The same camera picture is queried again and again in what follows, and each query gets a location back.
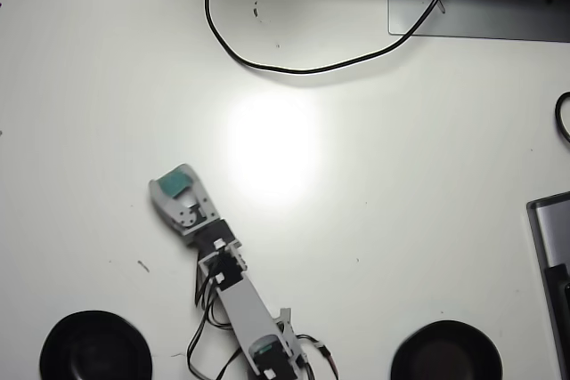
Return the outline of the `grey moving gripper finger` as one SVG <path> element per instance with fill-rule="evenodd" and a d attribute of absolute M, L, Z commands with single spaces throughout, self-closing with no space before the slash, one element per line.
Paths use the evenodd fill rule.
<path fill-rule="evenodd" d="M 150 180 L 149 191 L 151 202 L 162 220 L 176 232 L 183 232 L 183 207 L 174 198 L 163 192 L 157 180 Z"/>

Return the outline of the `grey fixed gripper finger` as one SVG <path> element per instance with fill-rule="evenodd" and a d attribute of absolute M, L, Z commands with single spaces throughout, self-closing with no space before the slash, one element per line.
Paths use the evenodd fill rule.
<path fill-rule="evenodd" d="M 167 174 L 167 195 L 179 196 L 184 191 L 204 196 L 205 188 L 197 173 L 187 164 L 181 164 Z"/>

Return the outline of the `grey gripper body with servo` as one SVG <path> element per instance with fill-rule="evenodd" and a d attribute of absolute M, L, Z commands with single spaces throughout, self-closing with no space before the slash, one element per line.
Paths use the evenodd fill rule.
<path fill-rule="evenodd" d="M 192 186 L 175 197 L 175 227 L 188 239 L 210 223 L 219 220 L 210 196 L 202 186 Z"/>

